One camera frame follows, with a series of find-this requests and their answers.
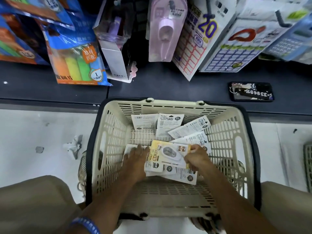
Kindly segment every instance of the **left hand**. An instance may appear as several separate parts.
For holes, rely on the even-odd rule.
[[[143,149],[141,145],[138,145],[137,148],[131,149],[129,155],[124,155],[119,175],[130,178],[134,183],[142,181],[146,177],[144,166],[148,154],[149,146]]]

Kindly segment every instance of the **blue wristband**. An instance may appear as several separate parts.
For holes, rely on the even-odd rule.
[[[86,217],[77,217],[75,218],[71,224],[82,224],[91,234],[101,234],[99,232],[99,229],[97,226],[91,221],[91,219],[88,219]]]

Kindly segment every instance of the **purple number 20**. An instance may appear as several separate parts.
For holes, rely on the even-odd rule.
[[[211,21],[211,22],[210,22],[210,18],[209,18],[209,15],[208,15],[208,14],[204,14],[203,17],[204,17],[204,18],[207,18],[207,21],[204,22],[204,23],[202,23],[202,24],[199,24],[199,25],[198,25],[198,29],[199,29],[201,32],[205,32],[206,37],[210,39],[210,38],[213,37],[213,35],[214,35],[214,33],[215,33],[216,29],[217,29],[217,24],[216,24],[215,21]],[[213,26],[213,30],[211,31],[210,34],[208,34],[208,31],[210,30],[211,26]]]

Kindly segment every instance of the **dark gray shelf surface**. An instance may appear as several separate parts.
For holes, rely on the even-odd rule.
[[[107,86],[59,85],[50,66],[0,61],[0,103],[94,109],[107,90]]]
[[[254,115],[304,117],[312,115],[311,69],[311,66],[296,62],[255,59],[239,73],[196,73],[188,82],[173,63],[153,62],[138,66],[137,77],[130,84],[113,81],[108,97],[234,103],[228,93],[229,82],[269,82],[274,102],[235,103]]]

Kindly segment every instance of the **black phone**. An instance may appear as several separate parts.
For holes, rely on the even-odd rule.
[[[230,82],[228,87],[232,101],[274,101],[270,83]]]

